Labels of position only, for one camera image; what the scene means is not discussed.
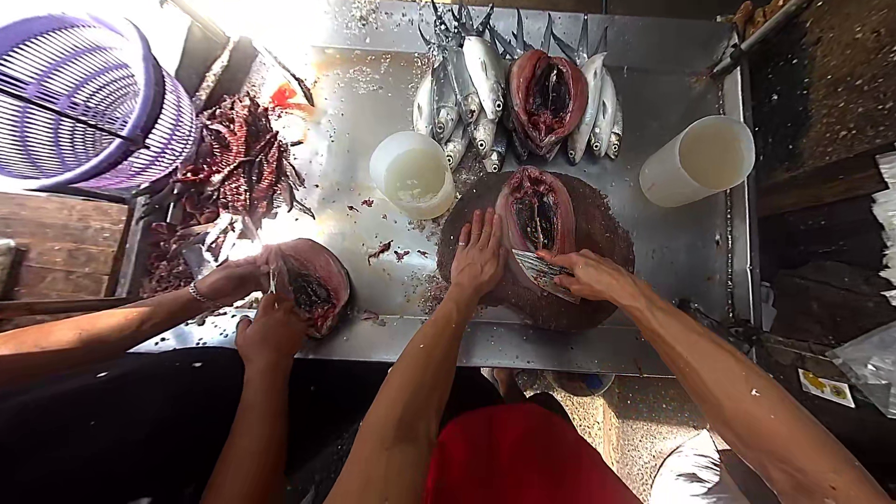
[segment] person's right hand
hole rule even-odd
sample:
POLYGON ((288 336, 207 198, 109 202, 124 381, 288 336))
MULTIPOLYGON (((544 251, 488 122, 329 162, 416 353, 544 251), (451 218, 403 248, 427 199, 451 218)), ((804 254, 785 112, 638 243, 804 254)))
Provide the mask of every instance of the person's right hand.
POLYGON ((554 282, 586 300, 608 300, 617 306, 623 306, 634 302, 640 295, 638 279, 633 274, 587 248, 562 255, 539 250, 538 256, 552 265, 563 266, 572 271, 574 276, 557 276, 554 282))
POLYGON ((268 294, 255 314, 237 323, 237 351, 246 371, 286 372, 306 340, 309 321, 280 294, 268 294))

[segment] red shirt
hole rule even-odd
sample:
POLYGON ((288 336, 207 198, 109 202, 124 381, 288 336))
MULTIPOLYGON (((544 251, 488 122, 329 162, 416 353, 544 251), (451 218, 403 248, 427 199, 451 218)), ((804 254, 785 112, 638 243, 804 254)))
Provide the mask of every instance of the red shirt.
POLYGON ((575 428, 536 404, 464 413, 439 434, 426 504, 641 504, 575 428))

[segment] hand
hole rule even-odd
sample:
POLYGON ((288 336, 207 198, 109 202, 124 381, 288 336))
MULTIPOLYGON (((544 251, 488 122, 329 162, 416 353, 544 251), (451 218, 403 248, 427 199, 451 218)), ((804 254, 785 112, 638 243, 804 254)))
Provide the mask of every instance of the hand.
POLYGON ((453 288, 462 289, 476 300, 495 288, 507 260, 507 250, 501 246, 503 225, 493 208, 486 211, 485 222, 482 211, 477 210, 473 213, 473 223, 464 224, 451 265, 453 288))
POLYGON ((268 294, 255 314, 237 323, 237 351, 246 371, 286 372, 308 334, 308 319, 292 301, 268 294))
POLYGON ((617 306, 625 306, 641 296, 639 281, 633 274, 587 248, 557 256, 549 250, 539 250, 538 256, 572 271, 575 276, 557 276, 554 282, 586 300, 608 300, 617 306))
POLYGON ((252 292, 265 289, 268 266, 262 256, 228 261, 196 281, 196 290, 206 298, 228 306, 252 292))

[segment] sticker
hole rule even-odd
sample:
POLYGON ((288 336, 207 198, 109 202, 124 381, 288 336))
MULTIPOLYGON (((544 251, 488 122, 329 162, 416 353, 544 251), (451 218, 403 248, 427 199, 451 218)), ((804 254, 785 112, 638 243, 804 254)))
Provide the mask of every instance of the sticker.
POLYGON ((805 369, 797 368, 797 370, 799 371, 799 383, 806 392, 820 395, 825 399, 831 399, 836 403, 845 404, 850 408, 856 407, 856 403, 852 401, 852 394, 849 392, 849 384, 818 378, 805 369))

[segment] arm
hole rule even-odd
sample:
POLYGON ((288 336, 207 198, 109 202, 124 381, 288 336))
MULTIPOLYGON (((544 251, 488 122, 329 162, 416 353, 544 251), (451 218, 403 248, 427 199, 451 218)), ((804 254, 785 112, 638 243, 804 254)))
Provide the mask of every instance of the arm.
POLYGON ((573 271, 555 281, 609 300, 634 321, 714 430, 781 502, 891 501, 859 462, 787 390, 743 354, 589 250, 543 258, 573 271))
POLYGON ((254 322, 240 319, 243 394, 203 504, 271 502, 284 483, 289 372, 306 333, 307 321, 295 305, 273 294, 262 299, 254 322))
MULTIPOLYGON (((205 297, 231 304, 261 288, 261 260, 216 268, 196 283, 205 297)), ((23 327, 0 336, 0 387, 101 362, 209 309, 187 289, 121 308, 23 327)))
POLYGON ((501 219, 489 208, 482 221, 476 211, 463 227, 451 288, 389 371, 327 502, 422 499, 463 331, 504 271, 501 219))

